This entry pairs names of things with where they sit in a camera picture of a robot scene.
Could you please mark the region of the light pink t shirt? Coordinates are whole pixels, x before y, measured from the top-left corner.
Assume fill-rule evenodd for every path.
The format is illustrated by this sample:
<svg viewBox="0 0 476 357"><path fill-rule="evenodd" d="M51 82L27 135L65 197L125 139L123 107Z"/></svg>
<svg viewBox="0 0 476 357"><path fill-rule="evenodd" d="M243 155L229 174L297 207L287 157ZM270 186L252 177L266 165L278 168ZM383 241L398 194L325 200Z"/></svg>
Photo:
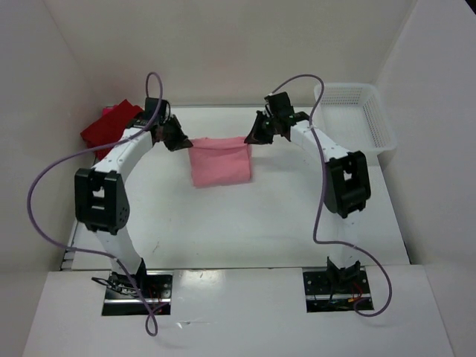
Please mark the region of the light pink t shirt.
<svg viewBox="0 0 476 357"><path fill-rule="evenodd" d="M252 178L251 148L244 137L197 138L188 149L194 187L244 184Z"/></svg>

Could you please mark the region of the dark red t shirt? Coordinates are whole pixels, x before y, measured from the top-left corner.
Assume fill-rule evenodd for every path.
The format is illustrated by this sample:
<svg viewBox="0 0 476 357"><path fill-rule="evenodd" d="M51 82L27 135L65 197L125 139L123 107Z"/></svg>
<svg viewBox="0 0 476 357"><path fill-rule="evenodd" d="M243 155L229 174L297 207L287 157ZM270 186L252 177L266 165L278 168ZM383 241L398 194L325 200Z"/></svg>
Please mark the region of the dark red t shirt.
<svg viewBox="0 0 476 357"><path fill-rule="evenodd" d="M128 100L123 100L114 107L114 110L102 115L80 133L88 148L119 141L126 125L143 111L140 106L132 105Z"/></svg>

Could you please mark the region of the magenta pink t shirt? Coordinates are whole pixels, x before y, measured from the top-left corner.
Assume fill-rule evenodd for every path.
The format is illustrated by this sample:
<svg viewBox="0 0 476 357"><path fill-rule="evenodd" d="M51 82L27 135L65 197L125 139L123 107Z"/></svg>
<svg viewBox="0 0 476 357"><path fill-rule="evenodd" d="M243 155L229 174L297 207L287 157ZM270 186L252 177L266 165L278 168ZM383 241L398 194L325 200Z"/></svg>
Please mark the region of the magenta pink t shirt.
<svg viewBox="0 0 476 357"><path fill-rule="evenodd" d="M102 115L107 115L108 113L110 113L114 109L115 109L114 106L113 107L106 107L106 108L103 109Z"/></svg>

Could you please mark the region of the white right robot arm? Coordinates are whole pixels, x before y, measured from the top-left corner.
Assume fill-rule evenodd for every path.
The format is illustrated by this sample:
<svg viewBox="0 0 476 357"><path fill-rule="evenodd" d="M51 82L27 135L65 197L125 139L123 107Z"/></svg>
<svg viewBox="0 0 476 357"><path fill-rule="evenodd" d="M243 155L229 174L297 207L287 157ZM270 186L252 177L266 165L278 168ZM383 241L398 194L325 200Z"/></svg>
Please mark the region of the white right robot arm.
<svg viewBox="0 0 476 357"><path fill-rule="evenodd" d="M361 263L354 254L358 245L358 222L371 196L367 159L363 152L351 152L310 123L305 112L296 112L285 92L265 97L264 110L258 111L245 143L272 144L279 135L315 158L323 173L324 190L316 219L326 211L332 214L336 238L322 241L315 223L313 240L331 245L326 266L329 291L342 294L352 289L361 276Z"/></svg>

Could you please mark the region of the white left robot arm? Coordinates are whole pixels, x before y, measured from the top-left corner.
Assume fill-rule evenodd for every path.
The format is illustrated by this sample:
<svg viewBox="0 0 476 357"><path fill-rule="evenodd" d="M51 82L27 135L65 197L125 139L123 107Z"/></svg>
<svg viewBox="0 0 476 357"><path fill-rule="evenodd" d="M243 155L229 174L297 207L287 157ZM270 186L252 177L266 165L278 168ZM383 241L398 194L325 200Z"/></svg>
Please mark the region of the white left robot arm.
<svg viewBox="0 0 476 357"><path fill-rule="evenodd" d="M94 233L111 261L108 284L137 298L147 292L150 279L126 227L130 216L126 180L155 144L161 142L171 152L193 145L170 103L153 97L148 97L144 110L128 122L120 142L93 167L75 173L75 215Z"/></svg>

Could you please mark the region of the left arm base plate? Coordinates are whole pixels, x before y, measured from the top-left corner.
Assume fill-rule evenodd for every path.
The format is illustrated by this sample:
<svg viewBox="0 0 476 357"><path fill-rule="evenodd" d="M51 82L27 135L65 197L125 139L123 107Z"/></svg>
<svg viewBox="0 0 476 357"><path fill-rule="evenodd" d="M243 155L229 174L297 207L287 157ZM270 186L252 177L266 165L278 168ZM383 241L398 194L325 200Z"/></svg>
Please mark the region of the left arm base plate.
<svg viewBox="0 0 476 357"><path fill-rule="evenodd" d="M125 276L110 274L108 278L93 277L92 280L106 287L102 316L148 315L145 305ZM169 315L173 287L172 271L148 271L142 295L155 315Z"/></svg>

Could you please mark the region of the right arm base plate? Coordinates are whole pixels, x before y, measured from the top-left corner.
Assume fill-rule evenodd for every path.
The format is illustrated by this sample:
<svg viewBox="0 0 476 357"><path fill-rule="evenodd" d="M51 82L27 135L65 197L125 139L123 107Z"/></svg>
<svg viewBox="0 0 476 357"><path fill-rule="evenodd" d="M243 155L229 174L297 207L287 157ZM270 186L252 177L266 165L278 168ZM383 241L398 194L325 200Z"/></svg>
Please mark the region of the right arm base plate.
<svg viewBox="0 0 476 357"><path fill-rule="evenodd" d="M304 269L303 286L308 313L353 311L355 302L358 310L374 310L364 268L353 282L339 287L331 287L324 268Z"/></svg>

